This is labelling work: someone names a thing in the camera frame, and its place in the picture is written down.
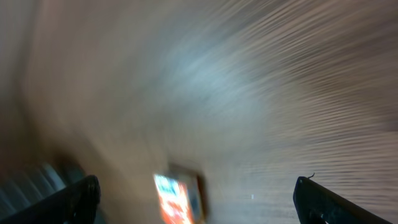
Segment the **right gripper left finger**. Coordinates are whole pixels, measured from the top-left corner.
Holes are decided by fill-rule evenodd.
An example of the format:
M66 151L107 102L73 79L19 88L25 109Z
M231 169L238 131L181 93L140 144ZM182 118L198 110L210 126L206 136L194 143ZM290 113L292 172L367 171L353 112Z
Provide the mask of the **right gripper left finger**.
M100 183L89 175L1 220L1 224L94 224L100 198Z

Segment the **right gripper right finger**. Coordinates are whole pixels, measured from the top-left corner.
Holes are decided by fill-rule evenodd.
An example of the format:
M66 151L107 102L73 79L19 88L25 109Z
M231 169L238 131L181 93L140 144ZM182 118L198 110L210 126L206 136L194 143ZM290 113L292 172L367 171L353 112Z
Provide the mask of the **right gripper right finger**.
M391 224L304 176L293 201L301 224Z

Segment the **orange tissue pack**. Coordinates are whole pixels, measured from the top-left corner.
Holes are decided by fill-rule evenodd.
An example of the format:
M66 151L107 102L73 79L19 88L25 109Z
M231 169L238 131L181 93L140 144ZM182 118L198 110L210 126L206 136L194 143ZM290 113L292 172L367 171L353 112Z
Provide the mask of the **orange tissue pack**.
M206 195L203 177L194 169L170 164L154 174L160 216L165 224L205 224Z

